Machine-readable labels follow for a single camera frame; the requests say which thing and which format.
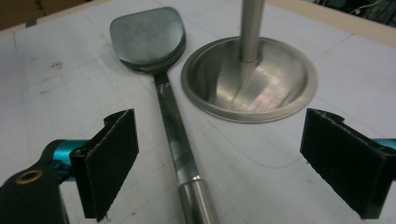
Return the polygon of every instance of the black rubber pad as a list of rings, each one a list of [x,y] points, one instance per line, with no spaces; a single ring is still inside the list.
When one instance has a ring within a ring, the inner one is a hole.
[[[105,125],[70,156],[85,216],[97,221],[113,204],[138,153],[133,110],[107,117]]]
[[[396,177],[396,150],[380,146],[343,121],[308,109],[301,153],[361,218],[378,218]]]

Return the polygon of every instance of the cable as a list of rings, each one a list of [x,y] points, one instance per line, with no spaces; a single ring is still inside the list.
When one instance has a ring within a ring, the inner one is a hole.
[[[352,14],[352,13],[355,12],[355,11],[357,12],[356,14],[360,14],[360,11],[361,11],[362,8],[365,8],[365,7],[373,7],[373,6],[377,5],[377,4],[380,3],[380,2],[381,2],[381,0],[377,0],[376,2],[374,2],[374,3],[370,4],[370,5],[358,7],[358,8],[356,8],[356,9],[354,9],[353,11],[349,12],[349,14]]]

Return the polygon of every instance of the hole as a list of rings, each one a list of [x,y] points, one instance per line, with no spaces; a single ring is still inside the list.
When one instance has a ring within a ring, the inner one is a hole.
[[[20,185],[29,184],[29,183],[35,182],[42,175],[43,175],[43,171],[41,171],[41,170],[28,171],[28,172],[18,176],[16,182],[17,182],[17,184],[20,184]]]

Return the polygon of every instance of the teal metal part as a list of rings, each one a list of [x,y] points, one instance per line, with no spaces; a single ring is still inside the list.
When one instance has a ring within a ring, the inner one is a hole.
[[[88,140],[64,140],[60,143],[53,153],[53,161],[61,161],[64,165],[71,167],[69,154],[74,149],[84,146]]]
[[[376,143],[378,143],[381,146],[384,147],[390,147],[396,150],[396,139],[390,139],[390,138],[376,138],[373,139]]]

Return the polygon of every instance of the stainless steel object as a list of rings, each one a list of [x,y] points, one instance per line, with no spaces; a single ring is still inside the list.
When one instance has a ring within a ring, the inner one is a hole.
[[[316,92],[315,68],[299,50],[259,37],[262,2],[243,2],[240,37],[207,44],[184,64],[183,89],[209,114],[245,123],[282,119]]]
[[[186,222],[219,223],[207,185],[199,176],[167,76],[186,47],[179,14],[163,7],[120,17],[111,23],[110,34],[122,63],[154,76]]]

